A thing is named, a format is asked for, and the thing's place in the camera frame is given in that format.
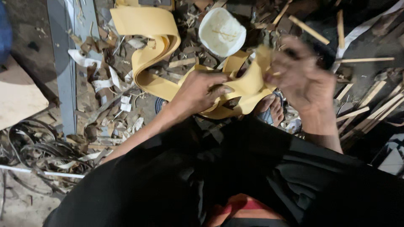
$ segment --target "white plastic bowl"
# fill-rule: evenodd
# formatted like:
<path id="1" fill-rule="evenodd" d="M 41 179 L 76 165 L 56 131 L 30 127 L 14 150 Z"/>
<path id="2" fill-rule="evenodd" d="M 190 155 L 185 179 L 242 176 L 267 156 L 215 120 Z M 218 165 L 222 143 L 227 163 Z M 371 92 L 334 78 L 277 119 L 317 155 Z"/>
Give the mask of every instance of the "white plastic bowl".
<path id="1" fill-rule="evenodd" d="M 236 53 L 246 40 L 246 28 L 223 8 L 205 15 L 198 34 L 202 44 L 221 57 Z"/>

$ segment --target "white strip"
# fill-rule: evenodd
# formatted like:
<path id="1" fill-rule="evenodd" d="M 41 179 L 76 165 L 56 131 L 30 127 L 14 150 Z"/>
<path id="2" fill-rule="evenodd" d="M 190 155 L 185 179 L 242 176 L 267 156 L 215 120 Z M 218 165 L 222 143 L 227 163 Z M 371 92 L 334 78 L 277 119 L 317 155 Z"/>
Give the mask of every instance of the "white strip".
<path id="1" fill-rule="evenodd" d="M 354 28 L 345 37 L 345 48 L 344 49 L 338 48 L 337 55 L 335 58 L 342 59 L 345 51 L 348 49 L 351 42 L 353 42 L 356 38 L 358 38 L 360 35 L 362 35 L 367 30 L 369 30 L 380 19 L 381 16 L 389 14 L 389 13 L 393 13 L 393 12 L 399 10 L 400 8 L 403 8 L 403 6 L 404 6 L 404 0 L 400 0 L 395 5 L 393 5 L 390 9 L 388 9 L 386 12 L 384 12 L 376 17 L 373 17 L 372 19 L 370 19 L 370 20 L 362 23 L 361 25 L 357 26 L 356 28 Z M 334 65 L 331 68 L 331 71 L 335 73 L 340 65 L 341 65 L 340 63 L 334 63 Z"/>
<path id="2" fill-rule="evenodd" d="M 13 170 L 13 171 L 18 171 L 18 172 L 25 172 L 25 173 L 32 173 L 32 170 L 28 169 L 23 169 L 23 168 L 17 168 L 17 167 L 12 167 L 12 166 L 5 166 L 5 165 L 0 165 L 1 169 L 6 169 L 6 170 Z M 49 176 L 59 176 L 59 177 L 74 177 L 74 178 L 84 178 L 84 175 L 79 175 L 79 174 L 70 174 L 70 173 L 61 173 L 61 172 L 44 172 L 45 175 Z"/>
<path id="3" fill-rule="evenodd" d="M 114 85 L 114 83 L 112 82 L 112 78 L 110 78 L 108 80 L 94 80 L 91 83 L 95 87 L 95 90 L 100 89 L 100 88 L 110 88 Z"/>
<path id="4" fill-rule="evenodd" d="M 85 162 L 91 159 L 96 159 L 98 157 L 98 155 L 101 154 L 102 151 L 97 152 L 97 153 L 93 153 L 93 154 L 88 154 L 86 156 L 83 156 L 81 158 L 79 158 L 80 161 Z M 74 164 L 76 163 L 76 161 L 71 161 L 67 164 L 63 164 L 63 165 L 56 165 L 57 167 L 61 168 L 61 169 L 68 169 L 70 167 L 72 167 Z"/>
<path id="5" fill-rule="evenodd" d="M 97 69 L 101 68 L 101 61 L 86 58 L 80 54 L 79 50 L 68 50 L 67 52 L 72 57 L 72 59 L 80 66 L 87 68 L 88 66 L 92 66 L 94 63 L 96 63 Z M 118 74 L 116 74 L 116 71 L 111 66 L 108 66 L 108 67 L 109 67 L 109 72 L 111 73 L 112 82 L 114 83 L 115 86 L 117 86 L 119 88 L 119 90 L 122 90 L 121 83 L 120 83 L 121 80 L 119 79 Z"/>

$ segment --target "wooden board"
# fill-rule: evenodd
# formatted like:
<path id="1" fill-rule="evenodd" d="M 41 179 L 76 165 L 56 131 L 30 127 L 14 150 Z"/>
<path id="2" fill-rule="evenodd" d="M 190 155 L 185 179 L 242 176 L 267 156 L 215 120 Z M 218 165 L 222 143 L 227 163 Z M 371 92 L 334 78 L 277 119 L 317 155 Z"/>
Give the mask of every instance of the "wooden board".
<path id="1" fill-rule="evenodd" d="M 341 99 L 345 96 L 345 94 L 351 89 L 353 84 L 347 84 L 344 89 L 342 89 L 341 93 L 336 97 L 337 100 L 341 101 Z"/>
<path id="2" fill-rule="evenodd" d="M 49 105 L 29 75 L 9 56 L 0 73 L 0 129 L 10 127 Z"/>
<path id="3" fill-rule="evenodd" d="M 392 99 L 390 99 L 386 104 L 381 106 L 378 110 L 376 110 L 374 113 L 372 113 L 370 116 L 368 116 L 365 120 L 363 120 L 361 123 L 359 123 L 355 128 L 353 128 L 351 131 L 349 131 L 347 134 L 345 134 L 343 137 L 341 137 L 341 141 L 345 140 L 346 138 L 350 137 L 355 133 L 355 131 L 362 130 L 364 129 L 368 124 L 371 124 L 374 122 L 374 119 L 376 119 L 381 113 L 383 113 L 386 109 L 390 108 L 393 106 L 399 99 L 401 99 L 404 95 L 403 94 L 397 94 L 394 96 Z"/>
<path id="4" fill-rule="evenodd" d="M 358 108 L 363 108 L 376 96 L 376 94 L 383 88 L 386 81 L 377 81 L 372 88 L 366 93 L 365 97 L 359 102 Z M 338 129 L 338 134 L 341 134 L 344 129 L 355 119 L 355 116 L 348 118 L 345 123 Z"/>
<path id="5" fill-rule="evenodd" d="M 354 111 L 354 112 L 345 114 L 344 116 L 341 116 L 341 117 L 337 118 L 337 122 L 340 122 L 340 121 L 342 121 L 342 120 L 348 119 L 348 118 L 350 118 L 350 117 L 356 116 L 356 115 L 358 115 L 358 114 L 364 113 L 364 112 L 369 111 L 369 110 L 370 110 L 369 107 L 365 107 L 365 108 L 362 108 L 362 109 L 358 109 L 358 110 L 356 110 L 356 111 Z"/>

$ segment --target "wooden plank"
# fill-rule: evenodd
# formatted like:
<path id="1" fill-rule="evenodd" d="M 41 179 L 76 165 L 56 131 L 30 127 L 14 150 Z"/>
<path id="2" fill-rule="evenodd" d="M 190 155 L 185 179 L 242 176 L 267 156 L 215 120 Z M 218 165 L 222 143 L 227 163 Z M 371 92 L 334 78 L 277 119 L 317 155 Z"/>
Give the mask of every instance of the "wooden plank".
<path id="1" fill-rule="evenodd" d="M 359 102 L 358 108 L 363 108 L 375 97 L 375 95 L 383 88 L 386 81 L 377 81 L 366 93 L 365 97 Z M 345 123 L 338 129 L 338 134 L 341 134 L 344 129 L 355 119 L 356 116 L 348 118 Z"/>
<path id="2" fill-rule="evenodd" d="M 338 31 L 338 47 L 340 49 L 345 48 L 345 33 L 344 33 L 344 16 L 343 11 L 340 10 L 337 13 L 337 31 Z"/>
<path id="3" fill-rule="evenodd" d="M 381 106 L 378 110 L 376 110 L 374 113 L 372 113 L 370 116 L 368 116 L 365 120 L 363 120 L 361 123 L 359 123 L 355 128 L 353 128 L 351 131 L 349 131 L 347 134 L 345 134 L 343 137 L 341 137 L 341 141 L 345 140 L 346 138 L 350 137 L 355 133 L 355 131 L 362 130 L 365 128 L 369 123 L 373 122 L 373 119 L 375 119 L 379 114 L 383 113 L 386 109 L 394 105 L 399 99 L 401 99 L 404 95 L 403 94 L 397 94 L 395 97 L 390 99 L 386 104 Z"/>
<path id="4" fill-rule="evenodd" d="M 370 62 L 370 61 L 394 61 L 393 57 L 358 58 L 358 59 L 338 59 L 335 63 Z"/>
<path id="5" fill-rule="evenodd" d="M 347 84 L 344 89 L 342 89 L 341 93 L 337 96 L 337 100 L 341 101 L 341 99 L 345 96 L 345 94 L 351 89 L 353 84 Z"/>
<path id="6" fill-rule="evenodd" d="M 293 23 L 295 23 L 297 26 L 299 26 L 301 29 L 305 30 L 307 33 L 312 35 L 314 38 L 319 40 L 320 42 L 324 43 L 325 45 L 329 44 L 330 41 L 326 39 L 324 36 L 320 35 L 318 32 L 316 32 L 314 29 L 311 27 L 307 26 L 305 23 L 301 22 L 299 19 L 296 17 L 290 15 L 289 20 L 291 20 Z"/>
<path id="7" fill-rule="evenodd" d="M 342 121 L 342 120 L 348 119 L 348 118 L 350 118 L 350 117 L 356 116 L 356 115 L 358 115 L 358 114 L 364 113 L 364 112 L 369 111 L 369 110 L 370 110 L 369 107 L 365 107 L 365 108 L 362 108 L 362 109 L 358 109 L 358 110 L 356 110 L 356 111 L 353 111 L 353 112 L 351 112 L 351 113 L 345 114 L 344 116 L 341 116 L 341 117 L 337 118 L 337 122 L 340 122 L 340 121 Z"/>
<path id="8" fill-rule="evenodd" d="M 370 126 L 368 126 L 366 129 L 362 130 L 364 134 L 370 132 L 378 123 L 380 123 L 383 119 L 385 119 L 395 108 L 397 108 L 402 102 L 404 101 L 404 98 L 401 98 L 396 104 L 394 104 L 391 108 L 389 108 L 387 111 L 385 111 L 380 118 L 375 120 Z"/>
<path id="9" fill-rule="evenodd" d="M 182 65 L 190 65 L 190 64 L 195 64 L 196 63 L 196 58 L 188 58 L 184 60 L 179 60 L 179 61 L 172 61 L 168 65 L 169 68 L 174 68 Z"/>

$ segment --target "person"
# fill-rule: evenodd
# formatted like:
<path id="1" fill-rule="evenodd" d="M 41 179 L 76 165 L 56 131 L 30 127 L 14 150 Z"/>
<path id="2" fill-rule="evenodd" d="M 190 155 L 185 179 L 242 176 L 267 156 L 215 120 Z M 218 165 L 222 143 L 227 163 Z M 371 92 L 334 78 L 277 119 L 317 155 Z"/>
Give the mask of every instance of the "person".
<path id="1" fill-rule="evenodd" d="M 299 112 L 305 140 L 259 120 L 283 119 L 279 98 L 221 128 L 210 143 L 192 115 L 231 92 L 224 74 L 192 72 L 161 112 L 83 178 L 46 227 L 403 226 L 404 183 L 344 155 L 333 95 L 336 78 L 297 38 L 274 56 L 278 86 Z"/>

